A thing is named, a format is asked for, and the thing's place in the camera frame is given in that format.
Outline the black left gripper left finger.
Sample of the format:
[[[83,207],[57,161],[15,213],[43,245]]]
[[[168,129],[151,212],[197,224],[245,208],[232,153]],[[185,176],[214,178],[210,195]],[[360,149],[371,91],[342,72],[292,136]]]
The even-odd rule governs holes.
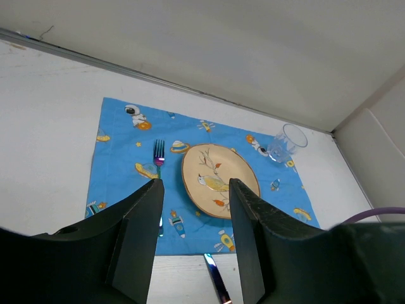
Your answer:
[[[150,180],[54,234],[1,230],[2,303],[145,303],[163,209]]]

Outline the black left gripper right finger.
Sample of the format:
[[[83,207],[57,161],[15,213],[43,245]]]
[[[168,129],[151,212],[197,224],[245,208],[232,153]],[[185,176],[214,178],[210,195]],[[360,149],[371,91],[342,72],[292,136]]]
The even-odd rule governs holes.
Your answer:
[[[230,211],[245,303],[403,303],[404,224],[324,231],[230,180]]]

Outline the iridescent knife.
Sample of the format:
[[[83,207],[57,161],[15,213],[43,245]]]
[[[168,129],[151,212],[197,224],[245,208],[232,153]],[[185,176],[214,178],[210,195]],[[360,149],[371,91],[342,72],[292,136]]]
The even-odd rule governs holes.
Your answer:
[[[203,257],[205,259],[208,272],[211,276],[211,280],[213,282],[213,286],[215,288],[219,303],[232,304],[230,295],[225,287],[225,284],[221,278],[220,272],[212,255],[209,253],[205,253]]]

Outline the blue space-print cloth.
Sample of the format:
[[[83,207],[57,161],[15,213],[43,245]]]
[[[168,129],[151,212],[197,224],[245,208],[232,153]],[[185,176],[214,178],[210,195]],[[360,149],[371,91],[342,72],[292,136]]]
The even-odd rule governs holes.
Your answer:
[[[157,139],[165,142],[165,162],[161,167],[165,198],[158,255],[235,251],[231,220],[207,215],[185,190],[182,159],[197,144],[217,144],[238,153],[254,171],[261,198],[301,222],[318,227],[293,160],[277,163],[268,156],[265,144],[271,141],[270,136],[111,98],[104,98],[101,107],[86,217],[158,178],[153,162]]]

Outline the iridescent fork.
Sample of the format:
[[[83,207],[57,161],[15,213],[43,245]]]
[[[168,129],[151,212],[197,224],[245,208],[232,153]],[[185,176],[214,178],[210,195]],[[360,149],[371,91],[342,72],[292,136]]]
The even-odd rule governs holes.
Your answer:
[[[158,178],[161,178],[161,167],[165,162],[165,142],[164,140],[157,139],[154,142],[153,148],[153,162],[157,167]]]

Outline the beige bird-pattern plate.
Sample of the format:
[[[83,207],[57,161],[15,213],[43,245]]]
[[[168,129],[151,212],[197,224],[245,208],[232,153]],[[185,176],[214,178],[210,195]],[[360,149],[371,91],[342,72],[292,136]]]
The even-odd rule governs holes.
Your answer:
[[[191,201],[204,213],[230,219],[229,180],[239,179],[257,196],[258,179],[248,162],[217,144],[197,144],[182,159],[182,180]]]

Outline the clear plastic cup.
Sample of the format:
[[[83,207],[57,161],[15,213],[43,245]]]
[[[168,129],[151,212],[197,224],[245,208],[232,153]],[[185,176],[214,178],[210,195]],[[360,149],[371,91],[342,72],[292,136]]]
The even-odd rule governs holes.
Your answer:
[[[304,132],[295,125],[286,123],[267,146],[267,153],[273,161],[283,163],[307,145],[308,139]]]

